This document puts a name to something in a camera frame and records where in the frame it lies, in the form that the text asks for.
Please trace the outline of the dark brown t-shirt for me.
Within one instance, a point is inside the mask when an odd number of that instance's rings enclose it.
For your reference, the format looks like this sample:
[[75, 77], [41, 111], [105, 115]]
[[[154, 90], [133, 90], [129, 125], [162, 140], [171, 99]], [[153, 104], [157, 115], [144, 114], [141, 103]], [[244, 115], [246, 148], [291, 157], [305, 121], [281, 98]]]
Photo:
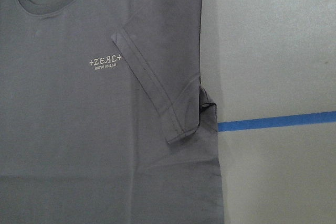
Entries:
[[1, 0], [1, 223], [223, 223], [202, 0]]

